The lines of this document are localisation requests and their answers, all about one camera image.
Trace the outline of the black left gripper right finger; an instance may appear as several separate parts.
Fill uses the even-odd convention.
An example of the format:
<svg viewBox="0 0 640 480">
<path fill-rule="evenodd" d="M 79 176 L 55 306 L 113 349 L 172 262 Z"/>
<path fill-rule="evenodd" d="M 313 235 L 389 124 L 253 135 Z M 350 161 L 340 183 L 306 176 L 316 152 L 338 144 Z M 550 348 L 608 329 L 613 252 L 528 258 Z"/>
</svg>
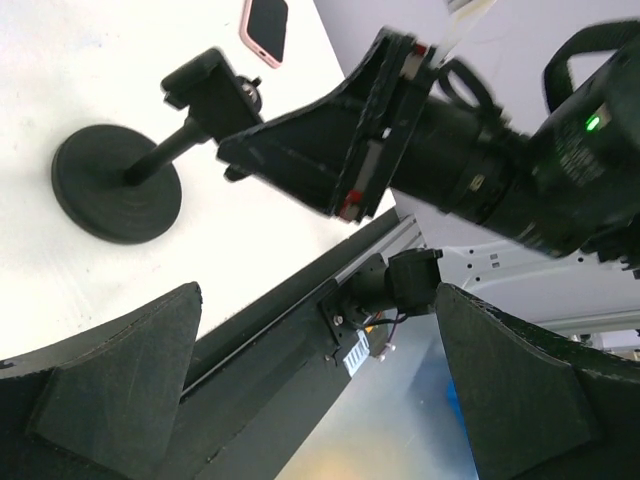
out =
<svg viewBox="0 0 640 480">
<path fill-rule="evenodd" d="M 638 478 L 638 362 L 451 284 L 436 316 L 479 478 Z"/>
</svg>

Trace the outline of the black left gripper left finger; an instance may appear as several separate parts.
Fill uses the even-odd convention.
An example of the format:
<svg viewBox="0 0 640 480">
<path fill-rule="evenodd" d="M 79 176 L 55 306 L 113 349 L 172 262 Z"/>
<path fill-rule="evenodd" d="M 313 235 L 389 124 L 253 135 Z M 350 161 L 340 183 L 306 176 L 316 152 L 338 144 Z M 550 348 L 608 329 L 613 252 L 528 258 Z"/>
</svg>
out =
<svg viewBox="0 0 640 480">
<path fill-rule="evenodd" d="M 183 284 L 1 362 L 4 479 L 151 479 L 168 451 L 202 313 Z"/>
</svg>

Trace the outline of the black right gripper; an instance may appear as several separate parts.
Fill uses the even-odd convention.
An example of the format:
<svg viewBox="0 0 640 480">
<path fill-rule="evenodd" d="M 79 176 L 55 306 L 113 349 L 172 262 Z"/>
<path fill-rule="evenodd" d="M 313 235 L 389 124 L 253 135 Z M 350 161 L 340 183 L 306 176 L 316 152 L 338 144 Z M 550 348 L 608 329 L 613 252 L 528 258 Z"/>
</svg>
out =
<svg viewBox="0 0 640 480">
<path fill-rule="evenodd" d="M 372 217 L 426 106 L 434 53 L 382 29 L 332 91 L 224 139 L 217 156 L 325 216 Z"/>
</svg>

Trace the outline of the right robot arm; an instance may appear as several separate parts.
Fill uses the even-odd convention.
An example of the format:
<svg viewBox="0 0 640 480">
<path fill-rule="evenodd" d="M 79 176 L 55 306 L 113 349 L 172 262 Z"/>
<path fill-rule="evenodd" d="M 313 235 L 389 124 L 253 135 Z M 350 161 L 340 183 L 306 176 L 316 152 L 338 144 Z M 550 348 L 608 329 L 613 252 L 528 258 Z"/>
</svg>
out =
<svg viewBox="0 0 640 480">
<path fill-rule="evenodd" d="M 459 59 L 389 28 L 334 90 L 220 141 L 255 176 L 328 217 L 372 216 L 401 191 L 551 258 L 639 268 L 639 22 L 585 27 L 543 73 L 548 117 L 508 126 Z"/>
</svg>

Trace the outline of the pink-cased phone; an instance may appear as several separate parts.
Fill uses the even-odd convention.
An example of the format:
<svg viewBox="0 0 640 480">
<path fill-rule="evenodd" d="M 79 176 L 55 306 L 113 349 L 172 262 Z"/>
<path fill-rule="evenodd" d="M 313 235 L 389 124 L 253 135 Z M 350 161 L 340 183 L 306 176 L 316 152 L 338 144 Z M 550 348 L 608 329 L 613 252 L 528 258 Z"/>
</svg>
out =
<svg viewBox="0 0 640 480">
<path fill-rule="evenodd" d="M 272 69 L 284 59 L 289 6 L 284 0 L 247 0 L 241 16 L 243 44 Z"/>
</svg>

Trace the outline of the black round-base phone stand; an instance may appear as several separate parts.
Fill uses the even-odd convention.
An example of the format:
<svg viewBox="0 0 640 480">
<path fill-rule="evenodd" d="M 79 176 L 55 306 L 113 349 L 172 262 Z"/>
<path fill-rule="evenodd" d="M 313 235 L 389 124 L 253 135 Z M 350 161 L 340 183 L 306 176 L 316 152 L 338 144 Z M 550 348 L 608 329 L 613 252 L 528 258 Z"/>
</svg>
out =
<svg viewBox="0 0 640 480">
<path fill-rule="evenodd" d="M 59 206 L 81 229 L 111 243 L 143 244 L 163 235 L 182 204 L 174 161 L 197 145 L 220 143 L 259 124 L 261 83 L 235 73 L 218 48 L 192 58 L 161 82 L 165 102 L 187 112 L 164 141 L 96 124 L 60 144 L 51 164 Z"/>
</svg>

